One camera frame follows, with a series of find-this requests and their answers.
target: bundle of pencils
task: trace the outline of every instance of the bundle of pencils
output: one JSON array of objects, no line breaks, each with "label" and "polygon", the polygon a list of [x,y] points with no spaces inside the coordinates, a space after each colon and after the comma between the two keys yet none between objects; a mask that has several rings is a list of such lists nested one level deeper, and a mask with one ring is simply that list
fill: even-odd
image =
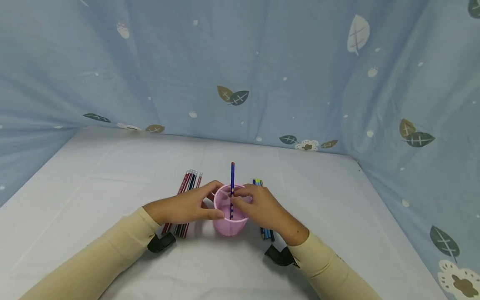
[{"label": "bundle of pencils", "polygon": [[[200,182],[202,181],[203,173],[200,173],[199,175],[197,175],[197,174],[198,174],[198,172],[196,170],[193,170],[193,169],[187,170],[187,172],[185,173],[185,176],[183,177],[183,181],[180,185],[180,188],[179,188],[179,191],[178,191],[177,195],[179,195],[183,192],[192,190],[194,188],[198,188],[200,186]],[[189,223],[188,224],[177,224],[175,226],[174,234],[178,237],[186,238],[187,237],[188,226],[189,226]],[[170,232],[171,227],[172,227],[172,224],[166,223],[163,226],[162,235],[166,234],[167,232]]]},{"label": "bundle of pencils", "polygon": [[[264,182],[257,178],[253,180],[253,184],[263,186]],[[273,230],[271,229],[260,227],[260,234],[264,240],[271,239],[272,241],[275,241],[275,236],[273,235]]]}]

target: person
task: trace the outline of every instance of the person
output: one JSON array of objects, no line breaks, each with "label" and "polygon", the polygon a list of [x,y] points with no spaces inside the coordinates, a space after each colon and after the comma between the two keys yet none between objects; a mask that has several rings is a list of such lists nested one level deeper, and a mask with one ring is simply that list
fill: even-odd
[{"label": "person", "polygon": [[[208,209],[223,184],[209,184],[138,208],[102,236],[40,280],[20,300],[96,300],[113,280],[145,252],[165,223],[223,219],[221,210]],[[248,204],[237,197],[251,196]],[[271,192],[245,184],[235,190],[233,205],[253,222],[276,231],[286,242],[301,272],[323,300],[379,300],[377,293],[321,239],[289,214]]]}]

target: blue cloth with leaf pattern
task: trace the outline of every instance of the blue cloth with leaf pattern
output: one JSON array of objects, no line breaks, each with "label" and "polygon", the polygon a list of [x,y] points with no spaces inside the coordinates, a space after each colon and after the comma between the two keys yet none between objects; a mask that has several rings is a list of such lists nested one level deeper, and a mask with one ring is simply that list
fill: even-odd
[{"label": "blue cloth with leaf pattern", "polygon": [[480,0],[24,0],[0,14],[0,205],[88,125],[347,154],[447,297],[480,291]]}]

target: white table surface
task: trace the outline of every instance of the white table surface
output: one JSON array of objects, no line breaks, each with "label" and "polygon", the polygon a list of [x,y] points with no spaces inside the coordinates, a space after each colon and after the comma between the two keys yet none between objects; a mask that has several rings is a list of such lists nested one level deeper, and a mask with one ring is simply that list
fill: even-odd
[{"label": "white table surface", "polygon": [[[121,216],[202,183],[261,178],[384,300],[446,299],[350,157],[110,128],[81,129],[0,208],[0,299],[17,299]],[[146,253],[102,299],[316,299],[293,267],[272,264],[258,227],[234,238],[210,221],[160,255]]]}]

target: beige sleeve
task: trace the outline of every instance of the beige sleeve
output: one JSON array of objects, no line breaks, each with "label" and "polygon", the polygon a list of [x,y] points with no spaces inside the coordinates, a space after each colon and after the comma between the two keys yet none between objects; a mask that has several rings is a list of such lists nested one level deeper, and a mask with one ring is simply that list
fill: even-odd
[{"label": "beige sleeve", "polygon": [[48,274],[20,300],[96,300],[146,250],[160,226],[142,207]]},{"label": "beige sleeve", "polygon": [[302,245],[288,248],[322,300],[381,300],[365,280],[314,234],[310,233]]}]

